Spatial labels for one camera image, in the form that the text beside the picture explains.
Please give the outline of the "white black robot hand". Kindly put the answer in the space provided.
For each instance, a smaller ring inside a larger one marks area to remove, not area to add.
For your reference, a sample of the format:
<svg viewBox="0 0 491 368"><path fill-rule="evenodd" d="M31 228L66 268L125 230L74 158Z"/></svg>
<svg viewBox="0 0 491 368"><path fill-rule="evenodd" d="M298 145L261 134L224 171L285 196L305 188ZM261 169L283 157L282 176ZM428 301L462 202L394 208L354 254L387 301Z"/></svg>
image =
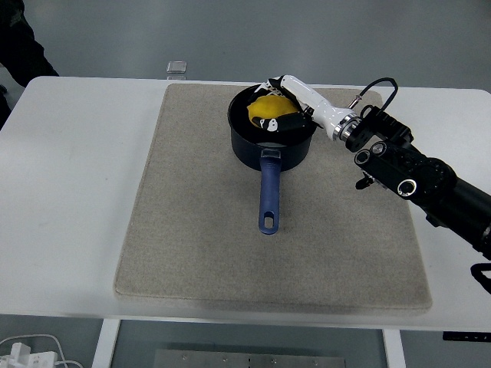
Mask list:
<svg viewBox="0 0 491 368"><path fill-rule="evenodd" d="M349 107L336 107L297 77L286 74L270 78L252 93L247 106L249 121L256 127L283 133L296 130L306 120L319 125L329 139L340 140L358 116Z"/></svg>

